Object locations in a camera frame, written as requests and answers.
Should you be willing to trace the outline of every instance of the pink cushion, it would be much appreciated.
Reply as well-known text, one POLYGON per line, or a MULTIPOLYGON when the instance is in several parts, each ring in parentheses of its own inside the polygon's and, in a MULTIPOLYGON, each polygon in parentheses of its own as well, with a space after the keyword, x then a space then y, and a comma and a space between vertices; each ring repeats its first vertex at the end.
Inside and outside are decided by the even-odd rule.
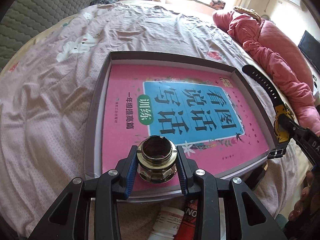
POLYGON ((300 49, 277 26, 270 21, 264 21, 258 42, 278 53, 296 74, 297 79, 306 83, 313 91, 312 73, 300 49))

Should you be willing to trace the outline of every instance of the wristwatch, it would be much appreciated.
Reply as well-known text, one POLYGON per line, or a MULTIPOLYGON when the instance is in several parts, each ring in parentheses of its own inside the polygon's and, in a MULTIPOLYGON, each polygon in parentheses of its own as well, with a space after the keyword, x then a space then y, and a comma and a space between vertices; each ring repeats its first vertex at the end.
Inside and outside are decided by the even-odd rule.
POLYGON ((278 118, 279 115, 285 114, 293 120, 293 112, 288 107, 288 105, 282 101, 278 91, 270 82, 270 80, 266 76, 264 76, 257 68, 252 65, 246 65, 242 67, 242 71, 253 80, 255 80, 267 92, 273 104, 273 108, 276 112, 273 127, 279 144, 269 153, 268 159, 280 158, 285 154, 285 149, 290 141, 290 136, 289 133, 286 130, 282 129, 282 127, 279 125, 278 118))

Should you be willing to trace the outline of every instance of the gold metal rim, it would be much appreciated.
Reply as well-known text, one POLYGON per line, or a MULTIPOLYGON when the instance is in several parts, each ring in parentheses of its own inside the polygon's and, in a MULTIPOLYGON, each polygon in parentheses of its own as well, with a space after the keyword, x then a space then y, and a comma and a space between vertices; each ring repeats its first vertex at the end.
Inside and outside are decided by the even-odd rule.
POLYGON ((147 168, 148 170, 151 170, 151 171, 152 170, 160 171, 160 170, 169 169, 170 167, 172 167, 174 165, 174 162, 175 162, 175 160, 177 158, 177 148, 176 148, 176 146, 174 145, 174 143, 172 141, 168 140, 170 142, 170 145, 171 145, 171 154, 169 153, 167 156, 165 156, 164 158, 161 158, 161 159, 154 159, 154 158, 151 158, 151 157, 147 156, 142 151, 143 143, 146 140, 144 140, 138 146, 138 149, 137 149, 137 157, 138 157, 138 160, 139 160, 139 163, 140 163, 141 166, 143 166, 143 167, 145 167, 145 168, 147 168), (155 163, 151 162, 153 159, 154 160, 163 160, 164 162, 160 163, 160 164, 155 164, 155 163))

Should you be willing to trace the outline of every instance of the green label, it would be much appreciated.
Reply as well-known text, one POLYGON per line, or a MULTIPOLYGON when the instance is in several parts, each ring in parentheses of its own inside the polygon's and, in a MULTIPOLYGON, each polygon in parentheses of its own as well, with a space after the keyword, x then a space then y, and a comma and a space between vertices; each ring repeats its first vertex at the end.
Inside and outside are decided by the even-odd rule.
POLYGON ((153 113, 151 107, 151 99, 147 95, 140 95, 137 98, 138 101, 138 117, 140 123, 144 125, 152 124, 153 113))

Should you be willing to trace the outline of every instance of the bed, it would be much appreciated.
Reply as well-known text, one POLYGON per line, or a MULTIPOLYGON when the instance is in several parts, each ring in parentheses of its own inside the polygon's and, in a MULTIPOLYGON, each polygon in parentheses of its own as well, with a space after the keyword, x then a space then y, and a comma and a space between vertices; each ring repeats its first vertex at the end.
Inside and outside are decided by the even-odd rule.
MULTIPOLYGON (((29 236, 70 180, 84 176, 84 134, 95 82, 107 53, 125 50, 200 57, 240 71, 252 64, 263 72, 210 16, 158 2, 94 5, 38 34, 0 74, 0 214, 18 234, 29 236)), ((267 94, 245 78, 273 120, 267 94)), ((274 217, 309 168, 293 141, 283 158, 268 161, 255 194, 274 217)), ((121 203, 122 238, 147 239, 163 204, 121 203)), ((166 204, 181 208, 183 199, 166 204)))

